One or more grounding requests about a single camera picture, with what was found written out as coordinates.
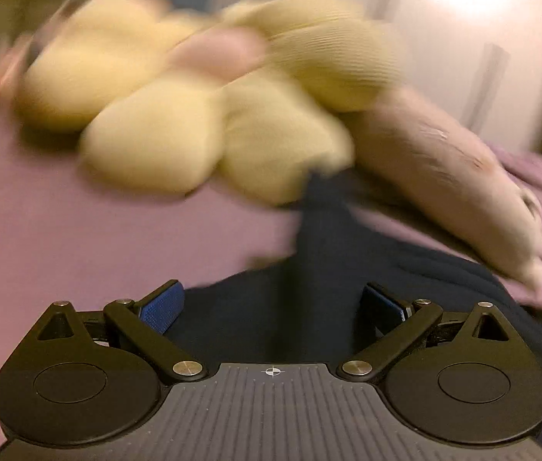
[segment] navy blue fabric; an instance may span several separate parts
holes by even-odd
[[[401,298],[430,298],[448,311],[491,301],[542,363],[542,323],[486,268],[368,229],[321,177],[310,181],[301,210],[290,258],[187,290],[186,307],[166,335],[211,368],[322,362],[333,369],[373,341],[358,306],[363,286],[375,281]]]

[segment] black lever arm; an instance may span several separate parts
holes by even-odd
[[[171,385],[176,381],[196,381],[206,375],[203,369],[192,376],[175,373],[175,364],[191,362],[193,359],[184,350],[181,350],[167,338],[158,334],[152,328],[141,322],[130,310],[130,304],[119,301],[111,302],[104,307],[104,319],[107,330],[119,338],[119,347],[136,353],[152,366],[158,374],[160,381]]]
[[[379,383],[397,361],[426,341],[427,336],[442,319],[443,313],[442,308],[435,303],[422,307],[404,323],[352,358],[353,361],[365,362],[371,366],[367,374],[350,375],[340,366],[338,375],[350,381]]]

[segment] white wall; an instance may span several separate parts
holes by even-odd
[[[238,0],[213,0],[215,8]],[[407,44],[407,80],[487,141],[542,138],[542,0],[360,0]]]

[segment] blue rubber grip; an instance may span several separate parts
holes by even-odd
[[[184,286],[177,282],[142,307],[139,319],[150,328],[164,334],[184,309],[185,300]]]
[[[382,334],[387,334],[406,321],[404,308],[374,286],[369,284],[365,286],[361,303],[375,315],[376,327]]]

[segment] yellow plush toy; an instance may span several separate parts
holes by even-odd
[[[352,165],[349,134],[316,101],[361,109],[399,77],[359,4],[247,0],[215,18],[169,8],[86,1],[23,75],[21,116],[55,131],[89,125],[89,166],[146,191],[189,192],[222,160],[233,186],[284,204],[312,168]]]
[[[22,117],[84,130],[88,166],[164,194],[193,191],[218,167],[244,194],[289,203],[310,170],[337,172],[356,154],[493,267],[542,287],[537,202],[476,136],[402,85],[394,36],[361,5],[169,8],[89,0],[57,19],[21,78]]]

